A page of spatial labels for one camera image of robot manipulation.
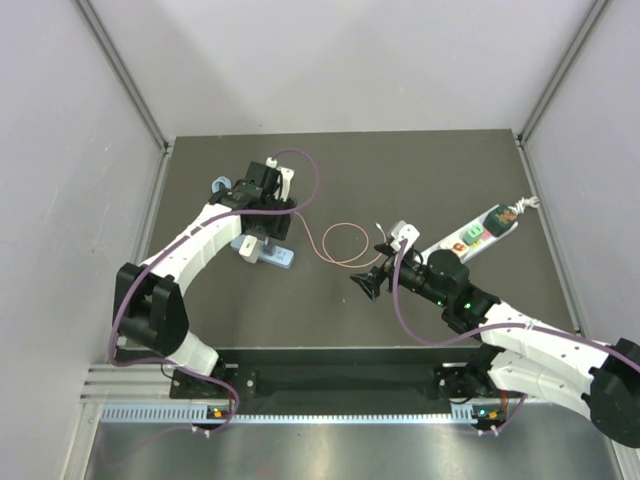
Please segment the dark grey USB charger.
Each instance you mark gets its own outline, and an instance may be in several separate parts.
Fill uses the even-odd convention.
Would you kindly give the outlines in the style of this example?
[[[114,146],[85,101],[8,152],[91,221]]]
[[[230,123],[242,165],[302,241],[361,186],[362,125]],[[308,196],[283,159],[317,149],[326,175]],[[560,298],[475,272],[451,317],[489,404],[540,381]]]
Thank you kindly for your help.
[[[276,244],[271,241],[269,238],[265,238],[262,245],[262,253],[267,256],[271,256],[274,254],[276,248]]]

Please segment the small white USB charger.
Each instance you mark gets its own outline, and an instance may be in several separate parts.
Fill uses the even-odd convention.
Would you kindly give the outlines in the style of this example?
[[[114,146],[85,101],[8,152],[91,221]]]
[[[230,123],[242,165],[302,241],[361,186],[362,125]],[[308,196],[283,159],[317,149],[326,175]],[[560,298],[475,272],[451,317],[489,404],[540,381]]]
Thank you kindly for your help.
[[[261,254],[261,241],[252,235],[246,235],[239,248],[239,254],[248,263],[255,264]]]

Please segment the dark green cube socket adapter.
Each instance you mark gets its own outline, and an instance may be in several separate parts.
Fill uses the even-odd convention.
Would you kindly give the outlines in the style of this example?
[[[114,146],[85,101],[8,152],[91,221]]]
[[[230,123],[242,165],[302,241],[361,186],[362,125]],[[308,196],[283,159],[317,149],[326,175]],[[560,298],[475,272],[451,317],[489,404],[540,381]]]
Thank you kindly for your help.
[[[507,205],[500,204],[487,214],[483,226],[492,236],[500,237],[508,232],[516,221],[517,214]]]

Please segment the white cube socket adapter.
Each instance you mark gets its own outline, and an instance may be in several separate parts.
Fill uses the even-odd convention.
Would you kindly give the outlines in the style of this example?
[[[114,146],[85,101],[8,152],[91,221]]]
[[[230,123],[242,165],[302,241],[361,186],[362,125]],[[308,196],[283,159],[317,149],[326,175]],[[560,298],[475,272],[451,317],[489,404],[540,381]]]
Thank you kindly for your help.
[[[469,247],[463,242],[453,242],[448,249],[459,257],[463,257],[469,252]]]

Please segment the light green plug adapter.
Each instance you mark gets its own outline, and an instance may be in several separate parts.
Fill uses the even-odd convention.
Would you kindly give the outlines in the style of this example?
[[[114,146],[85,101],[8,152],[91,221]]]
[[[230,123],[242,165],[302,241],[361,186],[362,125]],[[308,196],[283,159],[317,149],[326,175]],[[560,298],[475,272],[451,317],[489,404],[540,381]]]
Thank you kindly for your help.
[[[462,240],[466,245],[471,246],[482,239],[484,231],[482,225],[474,224],[463,233]]]

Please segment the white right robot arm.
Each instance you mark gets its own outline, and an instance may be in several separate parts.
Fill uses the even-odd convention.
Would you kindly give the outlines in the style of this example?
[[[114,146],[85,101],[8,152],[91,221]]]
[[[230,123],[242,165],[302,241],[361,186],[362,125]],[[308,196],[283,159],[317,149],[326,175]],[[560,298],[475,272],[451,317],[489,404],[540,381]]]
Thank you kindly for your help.
[[[533,396],[573,411],[609,439],[639,446],[639,346],[621,338],[598,342],[553,328],[473,285],[469,270],[450,250],[421,259],[406,244],[378,246],[379,267],[353,274],[370,299],[384,281],[421,296],[442,310],[455,342],[475,338],[481,358],[469,362],[466,380],[476,394],[496,389]]]

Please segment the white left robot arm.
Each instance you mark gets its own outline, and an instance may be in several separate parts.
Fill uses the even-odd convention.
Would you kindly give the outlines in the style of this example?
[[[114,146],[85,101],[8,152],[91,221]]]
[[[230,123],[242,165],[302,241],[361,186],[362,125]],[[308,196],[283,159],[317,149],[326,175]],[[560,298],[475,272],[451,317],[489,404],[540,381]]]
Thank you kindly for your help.
[[[269,158],[252,162],[235,183],[216,180],[210,200],[167,247],[117,272],[117,334],[192,372],[192,384],[205,396],[220,394],[227,374],[217,351],[190,330],[183,295],[226,246],[239,242],[241,255],[255,262],[266,240],[286,238],[296,206],[294,175]]]

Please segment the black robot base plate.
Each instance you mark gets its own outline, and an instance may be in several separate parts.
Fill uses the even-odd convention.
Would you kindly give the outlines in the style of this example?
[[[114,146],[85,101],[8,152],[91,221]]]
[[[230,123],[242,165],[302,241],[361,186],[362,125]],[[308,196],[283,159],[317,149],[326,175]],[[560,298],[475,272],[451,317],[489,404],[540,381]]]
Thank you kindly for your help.
[[[223,380],[242,414],[444,413],[453,400],[501,402],[494,386],[468,380],[486,347],[234,348],[220,352]]]

